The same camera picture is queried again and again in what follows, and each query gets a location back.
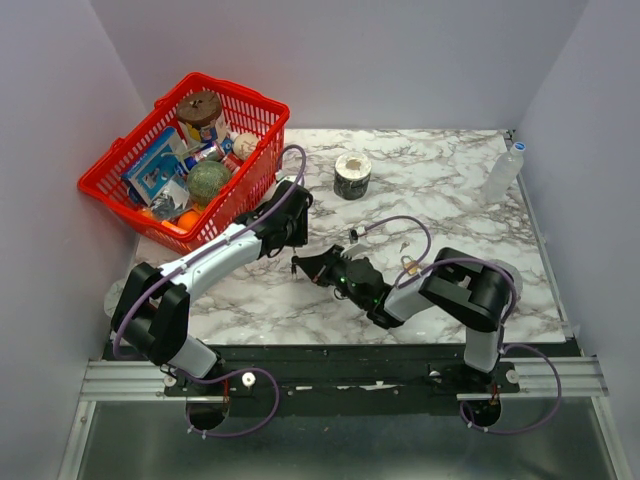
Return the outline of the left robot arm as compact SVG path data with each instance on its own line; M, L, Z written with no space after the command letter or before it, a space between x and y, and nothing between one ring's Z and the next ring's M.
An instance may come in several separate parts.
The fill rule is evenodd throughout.
M134 267L112 315L114 354L124 340L153 364L186 373L197 393L214 393L222 380L219 356L188 334L191 303L236 269L306 245L312 202L304 187L282 180L268 201L213 241L160 267Z

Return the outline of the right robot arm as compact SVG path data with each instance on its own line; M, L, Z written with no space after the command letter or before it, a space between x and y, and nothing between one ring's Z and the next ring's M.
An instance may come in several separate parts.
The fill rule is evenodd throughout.
M406 286L393 286L368 258L354 259L337 245L319 255L294 256L292 267L315 285L332 287L386 330L431 307L443 310L466 328L462 384L480 392L496 380L504 322L518 297L515 280L503 267L443 248Z

